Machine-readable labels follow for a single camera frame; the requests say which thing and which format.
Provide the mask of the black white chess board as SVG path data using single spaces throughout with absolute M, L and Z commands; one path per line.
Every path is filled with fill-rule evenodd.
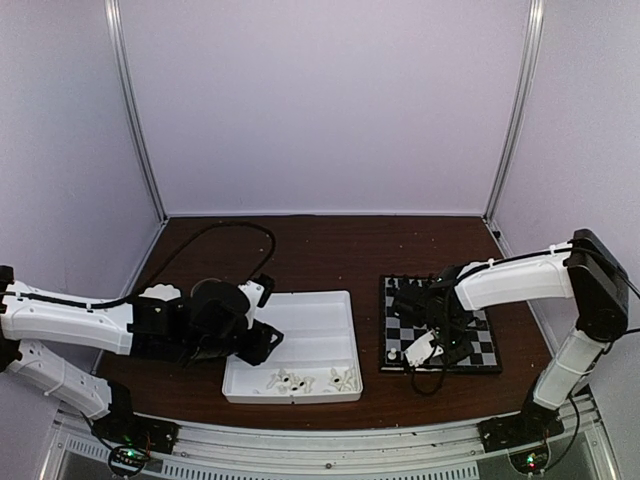
M 379 312 L 380 312 L 380 349 L 379 370 L 385 373 L 408 372 L 403 351 L 414 340 L 426 333 L 426 324 L 415 325 L 410 319 L 398 316 L 392 307 L 394 297 L 386 296 L 379 277 Z M 449 372 L 456 374 L 498 374 L 502 372 L 502 362 L 488 314 L 484 311 L 468 315 L 470 322 L 464 332 L 460 333 L 459 345 L 464 347 L 463 353 L 468 355 L 449 367 Z M 387 352 L 396 348 L 398 359 L 389 361 Z

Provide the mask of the white plastic compartment tray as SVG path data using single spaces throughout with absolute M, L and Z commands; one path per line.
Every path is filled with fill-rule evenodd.
M 283 342 L 269 358 L 251 366 L 235 356 L 227 359 L 222 394 L 232 404 L 327 404 L 361 398 L 363 380 L 354 329 L 351 295 L 346 290 L 275 293 L 259 311 L 258 319 L 284 333 Z M 278 395 L 262 390 L 271 373 L 291 370 L 354 366 L 361 392 L 329 395 Z

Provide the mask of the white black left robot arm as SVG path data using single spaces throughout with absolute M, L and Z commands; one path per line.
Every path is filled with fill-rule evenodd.
M 123 444 L 144 433 L 129 389 L 93 377 L 45 342 L 97 348 L 131 358 L 189 365 L 237 356 L 265 362 L 284 335 L 256 315 L 274 286 L 267 275 L 234 285 L 203 280 L 190 294 L 156 284 L 113 300 L 54 294 L 1 268 L 1 368 L 28 378 L 47 396 L 75 407 Z

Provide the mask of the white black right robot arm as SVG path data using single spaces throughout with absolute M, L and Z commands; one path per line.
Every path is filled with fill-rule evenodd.
M 627 272 L 589 229 L 564 243 L 506 259 L 446 267 L 422 285 L 401 286 L 392 302 L 395 316 L 426 332 L 403 350 L 412 370 L 433 358 L 447 370 L 457 357 L 458 333 L 475 312 L 523 301 L 574 300 L 578 318 L 558 352 L 538 376 L 513 433 L 530 442 L 549 429 L 560 406 L 604 352 L 626 335 L 630 280 Z

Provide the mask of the row of black chess pieces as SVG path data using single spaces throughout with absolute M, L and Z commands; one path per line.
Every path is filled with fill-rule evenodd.
M 394 297 L 396 292 L 404 287 L 428 288 L 435 280 L 435 274 L 427 276 L 384 275 L 382 277 L 382 285 L 385 295 Z

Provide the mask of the white scalloped bowl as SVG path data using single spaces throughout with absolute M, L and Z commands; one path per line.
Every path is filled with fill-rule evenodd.
M 146 288 L 140 296 L 169 302 L 180 298 L 182 296 L 182 292 L 171 284 L 156 284 Z

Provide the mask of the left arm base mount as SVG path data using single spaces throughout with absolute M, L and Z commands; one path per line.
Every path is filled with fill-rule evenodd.
M 118 477 L 140 474 L 153 454 L 171 454 L 180 427 L 174 422 L 133 415 L 99 420 L 85 418 L 91 434 L 107 448 L 107 466 Z

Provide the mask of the front aluminium rail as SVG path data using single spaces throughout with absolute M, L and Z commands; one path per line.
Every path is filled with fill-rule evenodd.
M 561 408 L 565 432 L 513 449 L 487 451 L 467 420 L 418 427 L 284 431 L 178 422 L 170 454 L 153 453 L 132 479 L 622 479 L 604 423 L 587 396 Z M 118 479 L 107 447 L 66 407 L 58 410 L 36 479 Z M 547 446 L 544 475 L 519 473 L 525 448 Z

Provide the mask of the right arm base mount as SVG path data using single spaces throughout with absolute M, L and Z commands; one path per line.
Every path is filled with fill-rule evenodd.
M 558 419 L 544 424 L 522 413 L 493 417 L 477 427 L 486 453 L 505 451 L 513 469 L 527 476 L 542 474 L 550 466 L 549 440 L 565 431 Z

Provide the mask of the right aluminium frame post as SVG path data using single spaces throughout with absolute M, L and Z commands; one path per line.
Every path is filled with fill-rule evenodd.
M 529 2 L 521 62 L 511 113 L 507 124 L 506 136 L 503 142 L 498 168 L 483 215 L 483 219 L 489 225 L 496 222 L 495 218 L 499 202 L 506 186 L 509 170 L 517 149 L 517 143 L 525 117 L 525 107 L 530 97 L 538 63 L 543 36 L 544 14 L 545 1 L 532 0 Z

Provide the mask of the aluminium frame post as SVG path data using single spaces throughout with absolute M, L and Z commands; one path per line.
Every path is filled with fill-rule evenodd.
M 167 221 L 168 216 L 161 199 L 157 180 L 151 165 L 148 147 L 144 138 L 142 122 L 136 102 L 134 85 L 128 62 L 120 2 L 117 0 L 105 0 L 104 9 L 134 152 L 141 169 L 143 183 L 150 197 L 155 215 L 160 223 L 164 223 Z
M 489 225 L 496 222 L 495 218 L 499 202 L 506 186 L 509 170 L 517 149 L 517 143 L 525 117 L 525 107 L 530 97 L 538 63 L 543 36 L 544 14 L 545 1 L 532 0 L 529 2 L 521 62 L 511 113 L 507 124 L 506 136 L 503 142 L 498 168 L 483 215 L 483 219 Z

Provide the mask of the left aluminium frame post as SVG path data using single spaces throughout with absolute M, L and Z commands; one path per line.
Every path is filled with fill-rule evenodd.
M 136 102 L 134 85 L 128 62 L 120 2 L 117 0 L 105 0 L 104 9 L 134 152 L 141 169 L 143 183 L 150 197 L 155 215 L 160 223 L 164 223 L 167 221 L 168 216 L 161 199 L 157 180 L 151 165 L 148 147 L 144 138 L 142 122 Z

